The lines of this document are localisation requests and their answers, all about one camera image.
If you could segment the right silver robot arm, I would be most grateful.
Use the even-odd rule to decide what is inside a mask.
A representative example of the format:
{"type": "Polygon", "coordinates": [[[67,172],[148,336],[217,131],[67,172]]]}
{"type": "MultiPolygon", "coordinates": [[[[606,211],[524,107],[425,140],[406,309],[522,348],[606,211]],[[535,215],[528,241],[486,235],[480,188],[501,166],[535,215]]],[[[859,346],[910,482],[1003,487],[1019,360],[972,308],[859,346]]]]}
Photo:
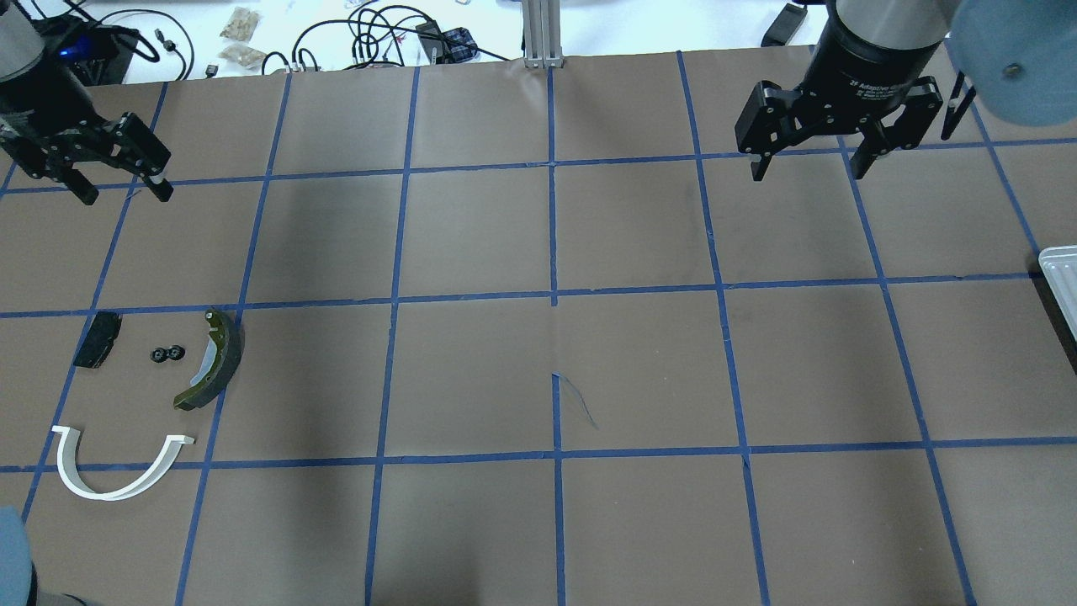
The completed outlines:
{"type": "Polygon", "coordinates": [[[779,152],[859,133],[854,177],[915,149],[939,114],[952,135],[974,100],[1026,127],[1074,119],[1073,1],[827,1],[796,88],[763,80],[735,123],[761,181],[779,152]]]}

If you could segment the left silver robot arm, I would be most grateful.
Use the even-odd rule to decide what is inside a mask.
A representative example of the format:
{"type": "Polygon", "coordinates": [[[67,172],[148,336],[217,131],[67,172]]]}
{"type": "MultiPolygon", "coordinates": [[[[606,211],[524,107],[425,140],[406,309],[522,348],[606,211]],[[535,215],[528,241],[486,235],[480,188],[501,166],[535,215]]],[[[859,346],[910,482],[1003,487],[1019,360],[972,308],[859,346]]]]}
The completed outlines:
{"type": "Polygon", "coordinates": [[[164,177],[172,153],[134,112],[104,119],[88,90],[61,60],[61,43],[50,43],[29,14],[4,1],[1,114],[3,150],[32,179],[47,179],[95,205],[98,189],[76,169],[103,163],[139,180],[160,202],[173,186],[164,177]]]}

